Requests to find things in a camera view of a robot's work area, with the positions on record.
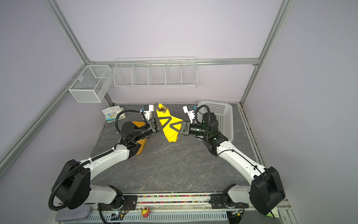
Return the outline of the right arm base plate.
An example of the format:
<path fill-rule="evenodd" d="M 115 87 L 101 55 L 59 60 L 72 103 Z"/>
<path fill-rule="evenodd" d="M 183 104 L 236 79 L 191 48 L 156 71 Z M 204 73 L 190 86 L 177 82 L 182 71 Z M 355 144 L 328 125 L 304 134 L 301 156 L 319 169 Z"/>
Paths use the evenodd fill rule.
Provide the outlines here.
<path fill-rule="evenodd" d="M 234 203 L 226 194 L 211 194 L 210 201 L 212 209 L 247 209 L 247 203 Z"/>

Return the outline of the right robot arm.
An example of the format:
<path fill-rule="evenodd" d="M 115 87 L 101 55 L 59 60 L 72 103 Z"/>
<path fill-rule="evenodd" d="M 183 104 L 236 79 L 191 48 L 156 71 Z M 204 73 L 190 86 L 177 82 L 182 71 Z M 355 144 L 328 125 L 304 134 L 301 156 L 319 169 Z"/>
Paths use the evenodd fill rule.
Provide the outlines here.
<path fill-rule="evenodd" d="M 181 135 L 202 137 L 204 145 L 215 157 L 221 157 L 239 171 L 250 184 L 249 189 L 240 188 L 237 184 L 229 185 L 218 201 L 220 206 L 235 208 L 246 203 L 253 205 L 258 212 L 267 215 L 285 199 L 279 172 L 273 167 L 265 167 L 250 159 L 237 149 L 218 129 L 218 120 L 214 113 L 205 113 L 202 122 L 192 124 L 179 120 L 166 124 L 171 131 Z"/>

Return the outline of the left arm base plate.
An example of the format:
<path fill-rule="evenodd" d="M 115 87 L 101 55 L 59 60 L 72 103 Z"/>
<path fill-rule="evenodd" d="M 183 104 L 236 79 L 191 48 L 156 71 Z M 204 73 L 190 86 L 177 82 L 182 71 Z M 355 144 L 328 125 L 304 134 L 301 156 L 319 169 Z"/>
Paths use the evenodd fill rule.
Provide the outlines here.
<path fill-rule="evenodd" d="M 138 201 L 137 195 L 124 195 L 119 202 L 112 202 L 110 204 L 100 203 L 102 211 L 134 211 L 136 210 Z"/>

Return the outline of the yellow paper napkin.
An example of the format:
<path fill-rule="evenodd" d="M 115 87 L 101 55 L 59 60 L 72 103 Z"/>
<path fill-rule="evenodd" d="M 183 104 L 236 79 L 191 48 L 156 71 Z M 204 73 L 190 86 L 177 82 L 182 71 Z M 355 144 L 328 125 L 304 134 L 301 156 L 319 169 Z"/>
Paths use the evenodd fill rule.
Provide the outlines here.
<path fill-rule="evenodd" d="M 172 116 L 169 109 L 161 103 L 158 104 L 156 112 L 166 139 L 168 142 L 176 142 L 179 135 L 176 130 L 181 129 L 182 124 L 180 122 L 183 120 Z"/>

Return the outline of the white perforated plastic basket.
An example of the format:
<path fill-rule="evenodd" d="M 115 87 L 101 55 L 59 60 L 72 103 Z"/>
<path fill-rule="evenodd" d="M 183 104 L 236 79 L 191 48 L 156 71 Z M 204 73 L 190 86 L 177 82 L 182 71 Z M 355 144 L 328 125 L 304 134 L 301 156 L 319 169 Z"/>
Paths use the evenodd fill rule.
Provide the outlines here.
<path fill-rule="evenodd" d="M 233 107 L 230 104 L 201 100 L 198 106 L 207 105 L 212 113 L 216 115 L 218 120 L 219 131 L 229 139 L 234 139 L 234 123 L 233 123 Z"/>

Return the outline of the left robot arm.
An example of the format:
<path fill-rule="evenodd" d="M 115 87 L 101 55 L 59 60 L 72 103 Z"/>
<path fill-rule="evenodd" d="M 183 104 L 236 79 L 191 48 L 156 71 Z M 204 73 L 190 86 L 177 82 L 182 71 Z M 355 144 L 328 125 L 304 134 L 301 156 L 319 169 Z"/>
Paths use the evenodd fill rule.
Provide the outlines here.
<path fill-rule="evenodd" d="M 161 118 L 154 118 L 140 127 L 128 121 L 117 129 L 123 139 L 110 150 L 84 161 L 68 161 L 53 186 L 48 207 L 53 211 L 73 210 L 83 204 L 97 203 L 106 204 L 112 210 L 121 209 L 124 204 L 122 191 L 112 185 L 92 185 L 91 181 L 113 165 L 135 156 L 142 147 L 139 140 L 159 132 L 172 119 L 163 117 L 162 120 L 163 124 Z"/>

